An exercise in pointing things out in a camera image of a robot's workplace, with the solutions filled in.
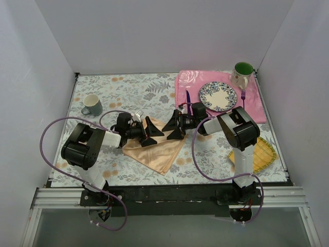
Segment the orange satin napkin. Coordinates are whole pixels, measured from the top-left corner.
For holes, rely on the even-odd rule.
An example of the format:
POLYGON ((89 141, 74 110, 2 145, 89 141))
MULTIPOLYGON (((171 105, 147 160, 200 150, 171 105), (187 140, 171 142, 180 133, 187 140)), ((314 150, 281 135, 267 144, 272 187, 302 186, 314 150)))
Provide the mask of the orange satin napkin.
POLYGON ((169 171, 187 139, 185 137, 181 140, 168 140, 170 134, 171 131, 166 131, 163 136, 154 137, 157 144, 147 147, 142 147, 137 140, 130 139, 122 151, 125 155, 164 175, 169 171))

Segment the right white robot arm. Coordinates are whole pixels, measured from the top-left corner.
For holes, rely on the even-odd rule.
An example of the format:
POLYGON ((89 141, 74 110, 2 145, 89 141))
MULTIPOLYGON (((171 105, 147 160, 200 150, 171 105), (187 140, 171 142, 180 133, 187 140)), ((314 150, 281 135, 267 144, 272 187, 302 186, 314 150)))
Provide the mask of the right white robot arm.
POLYGON ((162 128, 163 132, 170 131, 168 140, 183 139, 186 130, 195 129, 195 133, 209 136, 223 131, 228 143, 233 148, 234 177, 232 190, 227 196, 237 204, 247 203, 256 192, 253 174, 253 153, 260 129, 243 107, 232 109, 215 117, 209 117, 206 107, 201 103, 187 103, 192 108, 192 114, 184 113, 181 104, 174 110, 168 123, 162 128))

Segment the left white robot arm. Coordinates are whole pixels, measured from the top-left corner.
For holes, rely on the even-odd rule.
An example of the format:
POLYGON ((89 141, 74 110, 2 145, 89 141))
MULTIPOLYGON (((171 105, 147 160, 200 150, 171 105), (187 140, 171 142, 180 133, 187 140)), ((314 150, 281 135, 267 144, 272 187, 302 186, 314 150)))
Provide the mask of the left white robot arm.
POLYGON ((109 201, 109 193, 104 190, 108 183, 95 166, 101 148, 123 148, 129 139, 135 139, 142 147, 147 147, 157 144, 154 137, 164 136, 148 116, 145 118, 145 127, 140 119, 141 115, 142 112, 133 115, 122 112, 109 130, 79 123, 62 147, 61 157, 74 166, 84 180, 83 187, 87 196, 99 206, 109 201))

